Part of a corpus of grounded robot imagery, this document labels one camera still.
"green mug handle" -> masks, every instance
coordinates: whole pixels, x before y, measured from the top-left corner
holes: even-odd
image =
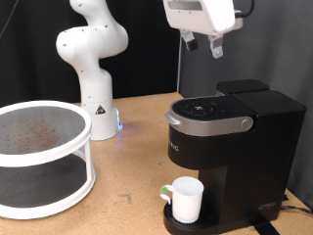
[[[165,191],[167,191],[167,190],[173,192],[173,191],[174,191],[174,187],[173,187],[172,185],[167,185],[167,184],[165,184],[165,185],[163,185],[162,187],[160,187],[159,194],[160,194],[160,196],[161,196],[164,200],[167,200],[167,201],[168,201],[168,204],[170,205],[170,198],[169,198],[166,194],[164,194]]]

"black cable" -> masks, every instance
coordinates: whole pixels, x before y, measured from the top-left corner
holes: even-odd
[[[10,14],[10,17],[8,18],[6,24],[4,25],[4,27],[3,27],[2,31],[1,31],[0,40],[1,40],[3,33],[4,33],[4,31],[6,30],[8,24],[9,24],[9,22],[10,22],[10,19],[11,19],[12,15],[13,15],[14,11],[16,10],[16,7],[18,6],[19,1],[20,1],[20,0],[17,0],[16,3],[14,4],[14,7],[13,7],[13,9],[12,9],[12,11],[11,11],[11,14]]]
[[[254,10],[255,0],[251,0],[251,7],[247,13],[236,13],[235,18],[247,18]]]
[[[281,210],[301,210],[303,212],[309,213],[309,214],[313,214],[313,211],[310,209],[304,209],[304,208],[297,208],[297,207],[293,207],[293,206],[282,206]]]

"keurig coffee maker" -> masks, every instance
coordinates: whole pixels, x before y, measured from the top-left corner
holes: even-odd
[[[171,234],[220,234],[279,215],[305,107],[258,81],[217,90],[221,96],[176,101],[165,115],[169,158],[198,170],[204,185],[196,222],[178,222],[165,206]]]

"wooden table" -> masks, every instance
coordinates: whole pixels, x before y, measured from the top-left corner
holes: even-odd
[[[33,220],[0,219],[0,235],[127,234],[165,235],[159,188],[198,172],[167,156],[168,123],[164,114],[178,93],[114,100],[124,128],[114,138],[92,142],[96,183],[90,194],[61,213]],[[304,206],[291,192],[284,205]],[[312,235],[313,216],[282,211],[272,224],[282,235]],[[253,228],[225,233],[257,235]]]

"black wall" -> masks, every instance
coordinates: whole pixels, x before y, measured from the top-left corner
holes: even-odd
[[[250,1],[234,0],[246,11]],[[209,56],[209,42],[197,34],[200,48],[182,48],[180,93],[215,95],[216,83],[258,79],[307,107],[288,187],[313,208],[313,2],[256,1],[244,27],[224,35],[224,56]]]
[[[15,4],[0,1],[0,30]],[[107,0],[129,36],[126,51],[100,61],[112,75],[113,97],[176,91],[179,31],[157,0]],[[30,100],[79,102],[74,69],[58,55],[58,34],[87,25],[68,0],[20,0],[0,39],[0,107]]]

